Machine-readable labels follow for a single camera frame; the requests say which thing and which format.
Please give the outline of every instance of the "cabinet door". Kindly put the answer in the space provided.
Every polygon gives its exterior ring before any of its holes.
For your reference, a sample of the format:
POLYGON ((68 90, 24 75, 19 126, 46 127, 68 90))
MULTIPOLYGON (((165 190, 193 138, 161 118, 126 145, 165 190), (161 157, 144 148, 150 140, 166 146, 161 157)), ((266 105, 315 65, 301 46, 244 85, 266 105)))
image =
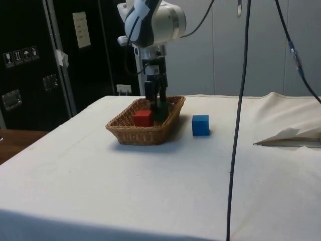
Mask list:
POLYGON ((113 95, 98 1, 50 0, 56 14, 77 112, 96 100, 113 95))
POLYGON ((50 131, 68 112, 43 3, 1 1, 0 23, 0 108, 6 126, 50 131))

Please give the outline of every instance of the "white wall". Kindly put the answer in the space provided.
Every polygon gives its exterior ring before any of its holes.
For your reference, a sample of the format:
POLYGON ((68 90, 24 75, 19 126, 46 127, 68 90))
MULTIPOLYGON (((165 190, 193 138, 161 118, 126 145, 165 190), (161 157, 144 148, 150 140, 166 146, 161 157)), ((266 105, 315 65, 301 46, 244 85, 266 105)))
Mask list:
MULTIPOLYGON (((203 17, 210 0, 169 0, 182 7, 187 33, 203 17)), ((289 33, 300 54, 308 82, 321 95, 321 1, 279 0, 289 33)), ((211 15, 192 36, 168 44, 169 95, 238 95, 247 1, 237 18, 236 0, 216 0, 211 15)), ((252 1, 245 95, 271 91, 309 95, 292 57, 274 0, 252 1)))

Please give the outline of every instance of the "label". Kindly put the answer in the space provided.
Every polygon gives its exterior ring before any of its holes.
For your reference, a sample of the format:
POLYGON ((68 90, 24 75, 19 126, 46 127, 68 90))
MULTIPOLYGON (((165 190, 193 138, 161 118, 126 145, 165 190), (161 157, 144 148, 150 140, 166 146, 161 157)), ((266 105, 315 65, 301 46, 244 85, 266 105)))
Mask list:
POLYGON ((72 16, 74 18, 78 48, 81 49, 90 46, 91 43, 88 32, 86 13, 74 13, 72 16))

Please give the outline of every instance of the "wooden block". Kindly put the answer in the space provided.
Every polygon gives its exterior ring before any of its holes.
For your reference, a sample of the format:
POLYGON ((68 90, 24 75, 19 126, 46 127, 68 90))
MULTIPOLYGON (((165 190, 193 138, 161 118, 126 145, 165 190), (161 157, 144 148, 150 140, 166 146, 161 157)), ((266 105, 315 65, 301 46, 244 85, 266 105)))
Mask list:
POLYGON ((152 127, 154 125, 151 110, 139 110, 133 118, 136 127, 152 127))

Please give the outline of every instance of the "table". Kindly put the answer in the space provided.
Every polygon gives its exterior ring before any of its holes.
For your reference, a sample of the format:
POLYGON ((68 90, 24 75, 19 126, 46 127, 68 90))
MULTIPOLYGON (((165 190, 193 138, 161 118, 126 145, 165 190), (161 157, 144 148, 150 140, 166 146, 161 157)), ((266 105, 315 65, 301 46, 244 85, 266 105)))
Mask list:
POLYGON ((0 130, 0 165, 30 146, 48 132, 39 131, 19 131, 19 130, 0 130))
MULTIPOLYGON (((238 99, 188 96, 166 144, 123 146, 105 125, 136 98, 102 98, 0 166, 0 240, 225 240, 238 99), (209 114, 209 137, 192 136, 194 114, 209 114)), ((253 145, 277 99, 243 102, 232 240, 321 237, 320 150, 253 145)))

